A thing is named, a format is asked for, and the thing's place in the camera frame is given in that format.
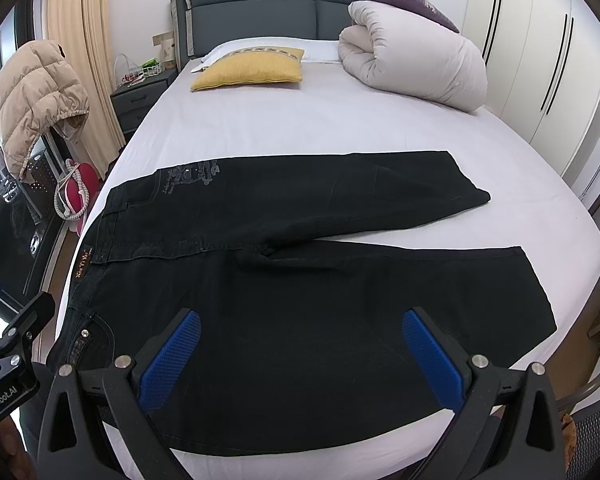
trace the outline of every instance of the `nightstand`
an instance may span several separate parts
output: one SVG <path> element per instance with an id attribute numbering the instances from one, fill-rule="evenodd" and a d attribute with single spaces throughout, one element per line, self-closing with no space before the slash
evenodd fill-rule
<path id="1" fill-rule="evenodd" d="M 122 85 L 111 94 L 111 103 L 126 142 L 129 142 L 151 107 L 177 76 L 178 70 L 170 68 L 136 85 Z"/>

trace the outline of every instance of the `jeans label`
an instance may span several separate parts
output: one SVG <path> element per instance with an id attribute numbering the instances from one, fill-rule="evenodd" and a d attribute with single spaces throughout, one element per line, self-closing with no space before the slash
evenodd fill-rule
<path id="1" fill-rule="evenodd" d="M 84 273 L 89 268 L 91 262 L 91 253 L 93 253 L 93 247 L 84 246 L 78 255 L 78 259 L 75 261 L 75 272 L 74 279 L 80 280 L 84 276 Z"/>

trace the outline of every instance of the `black metal bracket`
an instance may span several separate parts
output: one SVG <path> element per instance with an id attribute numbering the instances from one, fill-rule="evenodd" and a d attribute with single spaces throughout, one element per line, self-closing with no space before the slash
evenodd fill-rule
<path id="1" fill-rule="evenodd" d="M 155 358 L 189 310 L 183 309 L 139 352 L 141 365 L 119 356 L 107 368 L 77 372 L 58 369 L 40 433 L 38 469 L 44 480 L 122 480 L 126 476 L 111 449 L 97 406 L 108 406 L 127 449 L 145 479 L 191 480 L 162 441 L 136 398 L 141 373 Z"/>
<path id="2" fill-rule="evenodd" d="M 52 319 L 55 303 L 40 292 L 4 329 L 0 338 L 0 421 L 23 405 L 40 388 L 31 365 L 31 346 Z M 15 480 L 0 450 L 0 480 Z"/>
<path id="3" fill-rule="evenodd" d="M 468 357 L 426 313 L 414 309 L 449 359 L 463 358 L 472 374 L 466 402 L 411 480 L 562 480 L 564 449 L 554 391 L 544 366 L 498 368 L 485 356 Z M 502 420 L 491 415 L 504 406 Z"/>

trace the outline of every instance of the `red bag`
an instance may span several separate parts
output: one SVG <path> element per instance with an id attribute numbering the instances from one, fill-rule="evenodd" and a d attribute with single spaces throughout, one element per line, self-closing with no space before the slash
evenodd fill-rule
<path id="1" fill-rule="evenodd" d="M 68 172 L 56 186 L 56 213 L 63 220 L 77 221 L 77 233 L 80 235 L 90 205 L 100 191 L 100 180 L 96 170 L 86 162 L 76 164 L 68 158 L 65 163 Z"/>

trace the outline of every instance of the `gray upholstered headboard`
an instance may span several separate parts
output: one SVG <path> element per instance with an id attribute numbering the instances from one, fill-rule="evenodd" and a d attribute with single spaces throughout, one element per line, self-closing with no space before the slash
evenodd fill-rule
<path id="1" fill-rule="evenodd" d="M 171 0 L 179 68 L 225 41 L 257 36 L 337 40 L 354 0 Z"/>

